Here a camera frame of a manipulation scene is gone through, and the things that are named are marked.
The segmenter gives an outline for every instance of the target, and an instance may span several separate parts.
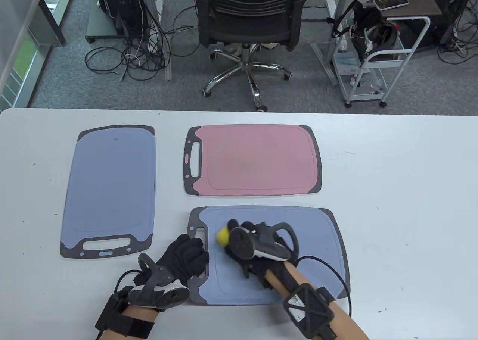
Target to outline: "blue cutting board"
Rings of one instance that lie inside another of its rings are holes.
[[[193,302],[208,305],[260,305],[282,301],[277,292],[264,289],[254,277],[246,279],[241,268],[215,241],[216,234],[227,226],[230,219],[237,219],[239,224],[245,221],[253,224],[290,224],[299,242],[299,256],[314,255],[326,261],[350,288],[345,247],[329,210],[281,206],[200,207],[191,211],[187,232],[194,237],[198,228],[205,229],[205,249],[209,251],[210,261],[203,277],[193,277],[188,282]],[[281,230],[279,235],[292,246],[286,231]],[[321,263],[306,259],[299,263],[298,269],[316,287],[325,287],[336,299],[346,296],[342,283]]]
[[[94,259],[148,249],[155,181],[156,141],[151,126],[113,125],[80,133],[68,181],[60,254]],[[121,238],[129,238],[130,244],[83,248],[87,241]]]

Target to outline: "black backpack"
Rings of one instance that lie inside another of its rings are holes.
[[[354,24],[351,28],[339,31],[342,20],[353,9]],[[327,18],[327,23],[332,24],[332,37],[340,38],[350,31],[352,44],[363,62],[370,54],[379,50],[393,50],[398,48],[400,33],[396,25],[387,22],[376,7],[364,7],[361,2],[354,0],[345,12],[338,18]],[[378,55],[372,61],[393,60],[397,54]]]

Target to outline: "finger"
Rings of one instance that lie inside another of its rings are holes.
[[[209,263],[209,253],[203,252],[200,256],[198,256],[193,263],[191,264],[191,270],[197,276],[200,276],[202,272],[205,271],[206,265]]]
[[[251,222],[244,222],[241,224],[241,227],[246,228],[248,231],[254,231],[256,229],[256,226]]]
[[[204,253],[204,249],[201,247],[188,248],[183,252],[181,258],[185,263],[191,263],[202,253]]]
[[[175,251],[178,252],[180,255],[186,251],[188,248],[194,248],[194,247],[199,247],[202,248],[204,246],[204,243],[201,239],[199,238],[193,238],[193,239],[188,239],[185,241],[183,244],[179,245]]]
[[[229,229],[229,231],[231,231],[231,229],[236,227],[239,227],[239,222],[236,221],[235,219],[231,219],[229,220],[229,222],[227,222],[227,229]]]
[[[179,246],[181,246],[182,244],[186,243],[187,241],[189,241],[191,238],[187,235],[187,234],[181,234],[179,237],[176,238],[175,241],[173,241],[169,246],[168,248],[166,249],[165,253],[166,252],[172,252],[174,250],[176,250]]]

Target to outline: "pink cutting board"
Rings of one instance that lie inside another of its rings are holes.
[[[191,149],[199,143],[199,175]],[[214,125],[189,130],[184,188],[197,196],[279,196],[318,192],[320,154],[314,133],[301,125]]]

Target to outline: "black glove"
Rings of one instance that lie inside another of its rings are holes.
[[[235,219],[231,219],[227,223],[227,228],[229,229],[229,231],[231,231],[235,227],[239,227],[239,223]],[[241,227],[246,228],[249,231],[256,231],[256,226],[251,222],[244,222],[243,224],[241,224]],[[277,235],[277,233],[274,234],[274,240],[277,243],[285,246],[291,252],[292,256],[294,256],[294,252],[289,248],[287,243],[285,243],[284,239]],[[249,278],[249,273],[256,275],[259,282],[261,282],[261,284],[265,288],[272,288],[271,285],[267,282],[267,280],[264,279],[267,270],[274,270],[276,268],[284,267],[284,262],[278,262],[276,260],[271,260],[264,257],[254,257],[249,260],[243,260],[238,258],[234,253],[232,253],[229,246],[226,246],[224,249],[228,256],[230,256],[233,260],[239,263],[246,278]],[[297,257],[289,259],[289,262],[292,263],[294,266],[297,266]]]
[[[186,286],[193,275],[199,276],[204,272],[208,262],[209,253],[203,249],[203,241],[181,234],[168,246],[156,264],[165,266],[173,275],[173,281],[179,279]],[[148,269],[134,277],[134,283],[137,286],[144,285],[150,276],[151,270]]]

